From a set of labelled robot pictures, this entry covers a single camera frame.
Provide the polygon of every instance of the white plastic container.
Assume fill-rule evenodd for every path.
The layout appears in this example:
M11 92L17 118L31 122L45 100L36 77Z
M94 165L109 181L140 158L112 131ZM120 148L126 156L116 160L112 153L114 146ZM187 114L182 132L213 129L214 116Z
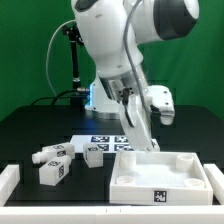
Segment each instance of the white plastic container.
M0 175L0 207L4 206L20 180L19 165L8 165Z
M34 164L45 163L54 157L69 155L71 159L75 159L75 147L71 143L62 143L42 148L42 152L37 152L32 155Z
M40 184L55 186L69 172L71 157L54 157L39 169Z
M213 189L196 153L135 151L129 166L117 152L110 202L136 205L211 205Z

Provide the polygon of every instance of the black cable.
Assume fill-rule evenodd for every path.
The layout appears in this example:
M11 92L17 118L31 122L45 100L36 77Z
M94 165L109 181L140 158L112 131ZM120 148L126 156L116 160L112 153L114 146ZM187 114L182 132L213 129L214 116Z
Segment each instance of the black cable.
M56 97L54 97L53 101L51 102L51 106L55 105L55 103L57 102L57 100L59 100L60 97L66 95L68 93L77 93L77 90L70 89L70 90L65 90L65 91L59 93Z
M42 97L42 98L39 98L39 99L33 101L33 102L31 103L31 105L35 105L37 102L42 101L42 100L54 100L55 98L57 98L57 97L53 97L53 96L52 96L52 97ZM85 95L81 95L81 96L59 97L59 98L57 98L57 100L58 100L58 99L62 99L62 100L64 100L64 99L71 99L71 98L82 98L82 99L87 99L87 95L86 95L86 96L85 96Z

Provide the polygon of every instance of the white cube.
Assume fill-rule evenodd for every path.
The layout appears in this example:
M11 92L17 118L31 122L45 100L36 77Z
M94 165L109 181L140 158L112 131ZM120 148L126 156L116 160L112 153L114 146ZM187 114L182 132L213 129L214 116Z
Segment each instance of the white cube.
M96 143L86 143L83 145L83 158L89 168L103 166L103 151Z

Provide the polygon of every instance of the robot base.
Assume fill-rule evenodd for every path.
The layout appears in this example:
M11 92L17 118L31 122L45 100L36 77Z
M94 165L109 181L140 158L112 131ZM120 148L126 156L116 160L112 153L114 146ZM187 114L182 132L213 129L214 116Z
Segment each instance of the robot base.
M86 115L101 119L119 119L119 104L110 100L96 75L94 82L90 85L89 103L85 105Z
M110 202L135 205L212 205L213 189L195 153L140 151L128 162L117 152Z

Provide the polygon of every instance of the white block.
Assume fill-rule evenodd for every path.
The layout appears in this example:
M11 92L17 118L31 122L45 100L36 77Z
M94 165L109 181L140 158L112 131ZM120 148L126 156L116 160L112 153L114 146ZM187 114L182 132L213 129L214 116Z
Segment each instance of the white block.
M32 155L34 164L45 163L54 157L69 155L71 159L75 159L75 147L69 142L58 145L51 145L42 148L42 152L37 152Z
M83 158L89 168L103 166L103 152L96 143L83 145Z
M40 184L55 186L69 172L70 156L54 157L39 169Z
M215 164L204 164L205 173L213 187L214 195L224 205L224 175Z
M20 180L19 165L8 165L0 175L0 206L3 206Z

